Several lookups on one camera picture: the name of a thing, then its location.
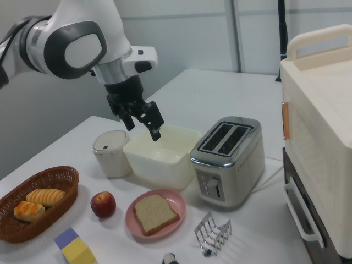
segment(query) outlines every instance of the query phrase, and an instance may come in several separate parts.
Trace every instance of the white canister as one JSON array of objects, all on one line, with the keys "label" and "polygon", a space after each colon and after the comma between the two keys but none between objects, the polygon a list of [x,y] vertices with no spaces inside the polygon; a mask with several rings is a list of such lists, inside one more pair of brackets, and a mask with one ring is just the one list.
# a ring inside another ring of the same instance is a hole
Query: white canister
[{"label": "white canister", "polygon": [[101,134],[93,144],[93,153],[105,175],[109,178],[121,178],[132,172],[122,148],[130,140],[122,130]]}]

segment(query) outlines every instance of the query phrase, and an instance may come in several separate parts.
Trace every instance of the stainless steel toaster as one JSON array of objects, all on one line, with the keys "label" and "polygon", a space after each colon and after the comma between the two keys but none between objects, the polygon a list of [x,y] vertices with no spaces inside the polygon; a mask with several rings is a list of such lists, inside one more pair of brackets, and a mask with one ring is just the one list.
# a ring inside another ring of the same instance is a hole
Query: stainless steel toaster
[{"label": "stainless steel toaster", "polygon": [[219,120],[190,154],[200,196],[223,207],[241,205],[265,167],[261,124],[244,117]]}]

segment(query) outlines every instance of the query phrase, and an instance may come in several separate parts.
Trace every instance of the microwave handle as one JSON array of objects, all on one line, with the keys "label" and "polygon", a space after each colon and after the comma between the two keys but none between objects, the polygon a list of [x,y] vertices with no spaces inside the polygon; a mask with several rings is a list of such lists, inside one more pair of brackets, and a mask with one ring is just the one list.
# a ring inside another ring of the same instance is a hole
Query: microwave handle
[{"label": "microwave handle", "polygon": [[[290,200],[290,197],[288,196],[287,194],[287,191],[288,190],[293,190],[293,192],[295,193],[299,203],[301,204],[301,207],[306,215],[306,218],[308,219],[309,221],[309,224],[311,226],[311,228],[313,229],[314,231],[314,234],[307,234],[304,229],[303,229],[303,226],[301,224],[301,222],[299,221],[298,219],[298,216],[297,216],[297,213],[292,205],[292,202]],[[288,205],[288,208],[290,209],[290,212],[293,216],[293,220],[295,221],[296,223],[296,226],[298,228],[298,231],[301,235],[301,237],[306,240],[306,241],[318,241],[320,246],[323,248],[324,247],[324,241],[323,241],[323,237],[321,236],[319,230],[318,230],[318,227],[317,225],[315,224],[314,220],[313,220],[313,217],[311,215],[311,213],[309,212],[309,209],[306,205],[306,203],[304,202],[303,200],[303,197],[301,195],[301,193],[299,192],[295,182],[293,181],[293,178],[290,177],[290,182],[289,183],[286,183],[284,185],[284,194],[285,194],[285,198],[286,198],[286,202],[287,202],[287,205]]]},{"label": "microwave handle", "polygon": [[343,36],[348,36],[347,46],[351,47],[352,25],[343,24],[331,26],[295,36],[287,45],[287,60],[295,61],[297,59],[297,50],[302,47]]}]

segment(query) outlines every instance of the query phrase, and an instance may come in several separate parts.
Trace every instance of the toy block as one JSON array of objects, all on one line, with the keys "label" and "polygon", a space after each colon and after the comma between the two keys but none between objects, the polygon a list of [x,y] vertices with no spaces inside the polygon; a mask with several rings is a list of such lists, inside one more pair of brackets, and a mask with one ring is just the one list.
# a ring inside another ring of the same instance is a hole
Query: toy block
[{"label": "toy block", "polygon": [[70,264],[94,264],[96,262],[90,248],[73,228],[65,230],[54,238],[54,241]]},{"label": "toy block", "polygon": [[96,262],[92,251],[80,237],[64,247],[61,252],[70,264],[94,264]]},{"label": "toy block", "polygon": [[78,237],[79,235],[75,232],[75,230],[73,230],[72,227],[70,227],[66,231],[62,232],[59,236],[54,238],[54,241],[60,248],[60,250],[62,250],[64,247],[66,247]]}]

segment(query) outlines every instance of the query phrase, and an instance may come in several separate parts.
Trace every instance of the wicker basket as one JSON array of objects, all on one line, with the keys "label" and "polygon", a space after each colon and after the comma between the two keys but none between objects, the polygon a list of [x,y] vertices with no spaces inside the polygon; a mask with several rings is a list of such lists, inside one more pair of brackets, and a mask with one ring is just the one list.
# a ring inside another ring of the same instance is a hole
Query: wicker basket
[{"label": "wicker basket", "polygon": [[[6,194],[0,200],[0,240],[21,243],[45,231],[75,202],[78,181],[79,174],[73,167],[54,167],[31,176]],[[65,191],[66,195],[54,206],[46,209],[45,214],[33,223],[15,218],[13,209],[26,200],[28,193],[40,188],[60,189]]]}]

